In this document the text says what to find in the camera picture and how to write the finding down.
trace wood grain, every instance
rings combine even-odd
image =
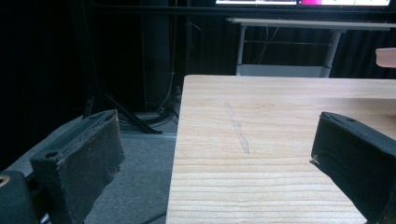
[[[309,163],[318,118],[342,114],[396,138],[395,96],[396,80],[186,77],[167,223],[363,224]]]

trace floor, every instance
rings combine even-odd
[[[85,224],[162,224],[166,220],[172,165],[177,135],[177,114],[151,124],[163,134],[141,134],[121,130],[125,161],[120,172],[97,199]],[[31,173],[29,158],[49,141],[64,133],[80,118],[54,131],[8,170]]]

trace black cable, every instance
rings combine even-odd
[[[174,75],[175,75],[176,35],[177,35],[177,16],[175,16],[175,20],[174,20],[174,30],[173,30],[173,40],[172,40],[173,46],[172,46],[171,80],[170,80],[170,84],[169,84],[168,93],[166,94],[166,97],[163,100],[163,102],[161,103],[161,105],[158,107],[157,111],[159,111],[161,109],[161,107],[163,107],[163,105],[166,103],[166,101],[168,100],[168,98],[171,94],[172,83],[173,83]]]
[[[176,112],[175,109],[173,109],[173,113],[175,114],[175,116],[177,117],[177,120],[178,120],[178,113]]]
[[[165,108],[165,110],[160,112],[158,116],[152,116],[152,117],[144,118],[141,120],[146,124],[154,124],[154,123],[162,122],[162,121],[168,119],[169,116],[171,115],[171,113],[173,113],[172,110]],[[122,114],[119,114],[119,123],[120,123],[120,125],[123,125],[123,126],[129,126],[129,127],[133,126],[134,127],[134,125],[131,124],[131,122],[127,118],[125,118],[125,116]]]
[[[113,105],[117,110],[120,111],[121,114],[125,118],[127,118],[129,121],[133,122],[136,127],[140,130],[142,133],[162,133],[157,130],[154,130],[150,128],[146,123],[144,123],[142,120],[140,120],[135,114],[132,114],[126,109],[122,104],[117,102],[111,95],[105,93],[105,97],[108,100],[108,102]]]
[[[164,124],[166,124],[167,122],[169,122],[171,119],[172,119],[172,117],[169,117],[169,119],[167,119],[167,120],[164,121],[163,123],[157,124],[157,125],[155,125],[155,126],[152,126],[151,128],[157,128],[157,127],[163,126]]]
[[[174,119],[171,119],[176,125],[178,125],[178,122],[177,121],[175,121]]]
[[[164,216],[166,216],[166,212],[162,212],[162,213],[160,213],[160,214],[158,214],[158,215],[156,215],[154,217],[151,217],[151,218],[147,219],[146,221],[144,221],[144,222],[142,222],[140,224],[149,224],[149,223],[157,220],[158,218],[164,217]]]
[[[253,61],[253,63],[257,62],[257,64],[260,64],[262,62],[262,56],[264,55],[265,50],[267,49],[267,43],[268,42],[272,42],[272,40],[274,39],[277,31],[279,30],[279,27],[276,27],[276,30],[274,31],[274,34],[271,36],[271,38],[268,41],[268,27],[266,27],[266,37],[265,37],[265,41],[264,41],[264,47],[262,48],[262,51],[260,52],[260,54],[257,56],[257,58]]]
[[[119,125],[120,129],[124,131],[138,131],[137,127],[122,114],[119,114]]]

